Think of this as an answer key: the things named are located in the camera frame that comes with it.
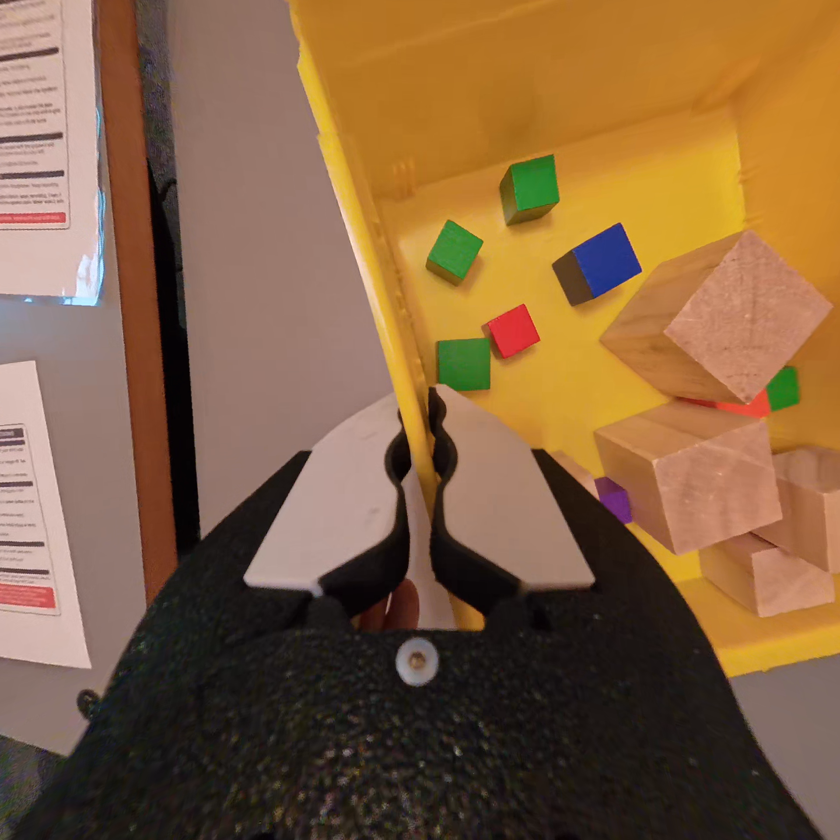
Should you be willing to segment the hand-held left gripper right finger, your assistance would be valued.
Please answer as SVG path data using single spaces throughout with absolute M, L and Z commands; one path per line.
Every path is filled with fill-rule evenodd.
M 448 385 L 429 389 L 428 416 L 436 581 L 483 617 L 533 593 L 590 589 L 595 576 L 527 442 Z

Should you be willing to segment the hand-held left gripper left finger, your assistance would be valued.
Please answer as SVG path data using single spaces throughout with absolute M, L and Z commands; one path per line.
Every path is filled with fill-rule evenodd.
M 244 582 L 331 597 L 349 616 L 381 602 L 405 579 L 410 562 L 403 488 L 410 468 L 391 393 L 314 445 Z

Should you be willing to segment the small purple cube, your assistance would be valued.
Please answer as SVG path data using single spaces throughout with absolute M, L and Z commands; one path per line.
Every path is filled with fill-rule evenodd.
M 595 491 L 601 504 L 621 523 L 634 521 L 627 491 L 613 479 L 606 476 L 595 478 Z

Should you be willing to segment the small green cube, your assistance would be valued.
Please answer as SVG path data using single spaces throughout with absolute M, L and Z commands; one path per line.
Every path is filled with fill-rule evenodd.
M 560 202 L 554 154 L 512 163 L 499 184 L 502 216 L 508 227 L 537 220 Z
M 425 267 L 436 277 L 458 287 L 465 279 L 484 244 L 484 240 L 448 219 L 444 222 Z
M 801 403 L 799 372 L 796 367 L 786 365 L 765 388 L 767 403 L 771 413 L 798 406 Z
M 437 383 L 457 392 L 488 391 L 490 358 L 488 338 L 440 340 L 436 344 Z

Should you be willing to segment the small red cube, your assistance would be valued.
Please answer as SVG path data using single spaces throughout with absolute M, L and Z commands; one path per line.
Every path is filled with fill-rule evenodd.
M 502 361 L 509 361 L 540 342 L 537 327 L 524 303 L 490 319 L 482 325 L 482 330 L 494 354 Z

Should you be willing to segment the large wooden cube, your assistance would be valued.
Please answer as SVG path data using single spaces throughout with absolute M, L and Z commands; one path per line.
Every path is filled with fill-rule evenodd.
M 657 266 L 601 343 L 667 396 L 747 404 L 832 309 L 748 229 Z
M 759 617 L 835 602 L 833 576 L 751 533 L 698 552 L 704 577 Z
M 773 455 L 782 519 L 752 533 L 830 574 L 839 573 L 839 453 L 804 445 Z
M 758 418 L 669 402 L 594 432 L 636 524 L 675 555 L 783 517 L 770 430 Z

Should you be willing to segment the orange cube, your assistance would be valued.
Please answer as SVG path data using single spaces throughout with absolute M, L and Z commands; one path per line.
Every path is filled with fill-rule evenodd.
M 688 397 L 680 397 L 679 400 L 683 403 L 708 407 L 713 410 L 750 418 L 762 419 L 772 413 L 770 399 L 765 389 L 762 389 L 762 391 L 750 402 L 744 404 L 735 402 L 708 401 Z

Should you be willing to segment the blue cube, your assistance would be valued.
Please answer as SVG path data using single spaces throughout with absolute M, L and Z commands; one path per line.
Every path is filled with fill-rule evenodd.
M 553 262 L 552 269 L 572 307 L 605 295 L 643 270 L 621 223 L 573 247 Z

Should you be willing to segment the yellow plastic box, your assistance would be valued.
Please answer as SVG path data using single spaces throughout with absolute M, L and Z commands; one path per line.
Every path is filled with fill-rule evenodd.
M 440 340 L 524 303 L 540 342 L 467 392 L 531 448 L 605 476 L 596 429 L 679 397 L 601 336 L 650 273 L 744 230 L 833 309 L 786 365 L 771 449 L 838 451 L 838 2 L 289 2 L 298 69 L 426 504 Z M 505 225 L 512 163 L 554 154 L 560 202 Z M 458 287 L 425 267 L 445 221 L 484 240 Z M 642 273 L 572 307 L 552 264 L 621 223 Z M 838 601 L 758 617 L 635 521 L 728 676 L 838 654 Z

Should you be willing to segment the printed paper sheet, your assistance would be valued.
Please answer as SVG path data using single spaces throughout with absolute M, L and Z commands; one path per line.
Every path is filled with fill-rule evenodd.
M 1 366 L 1 656 L 90 669 L 36 362 Z
M 1 2 L 1 293 L 95 307 L 107 189 L 96 3 Z

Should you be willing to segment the brown wooden table edge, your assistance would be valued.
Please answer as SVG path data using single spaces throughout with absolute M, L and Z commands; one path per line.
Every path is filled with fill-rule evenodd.
M 169 428 L 134 2 L 97 1 L 101 101 L 139 507 L 145 602 L 177 564 Z

